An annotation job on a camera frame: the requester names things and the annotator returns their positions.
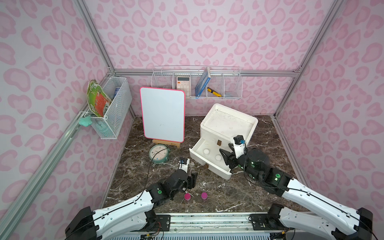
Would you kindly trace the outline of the magenta paint can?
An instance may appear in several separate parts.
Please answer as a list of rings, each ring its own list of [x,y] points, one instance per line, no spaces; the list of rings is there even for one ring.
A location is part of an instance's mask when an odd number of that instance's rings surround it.
[[[206,201],[208,199],[208,194],[206,192],[203,192],[201,194],[201,198],[202,198],[203,201]]]
[[[192,196],[191,196],[191,194],[189,194],[189,193],[186,193],[186,194],[184,195],[184,199],[185,199],[187,202],[190,201],[191,198],[192,198]]]

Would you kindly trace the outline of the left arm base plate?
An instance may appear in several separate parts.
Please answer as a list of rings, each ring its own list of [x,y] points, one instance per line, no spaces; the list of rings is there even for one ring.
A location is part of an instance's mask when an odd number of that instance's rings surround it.
[[[152,232],[160,231],[168,232],[171,225],[171,215],[160,214],[156,215],[155,213],[146,215],[146,224],[143,228],[140,229],[141,232]]]

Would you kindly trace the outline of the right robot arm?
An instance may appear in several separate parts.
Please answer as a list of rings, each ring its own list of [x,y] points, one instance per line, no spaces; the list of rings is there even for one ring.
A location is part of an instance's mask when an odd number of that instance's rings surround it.
[[[230,169],[242,169],[245,178],[270,194],[295,202],[310,214],[293,211],[274,204],[268,212],[271,228],[299,229],[327,240],[372,240],[373,213],[339,204],[305,186],[291,175],[273,168],[270,158],[259,149],[221,149],[224,162]]]

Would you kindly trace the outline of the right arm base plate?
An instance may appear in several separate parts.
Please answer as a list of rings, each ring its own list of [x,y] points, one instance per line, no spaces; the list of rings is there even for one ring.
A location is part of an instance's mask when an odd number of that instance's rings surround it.
[[[278,218],[271,217],[268,214],[251,214],[248,217],[254,231],[274,231],[284,230],[285,227]]]

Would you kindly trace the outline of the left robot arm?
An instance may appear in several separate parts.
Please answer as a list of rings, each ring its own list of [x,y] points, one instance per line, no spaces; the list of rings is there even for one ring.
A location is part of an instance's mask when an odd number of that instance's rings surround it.
[[[198,173],[178,169],[140,194],[108,208],[81,209],[65,230],[67,240],[110,240],[119,235],[155,228],[155,208],[172,201],[177,193],[196,186]]]

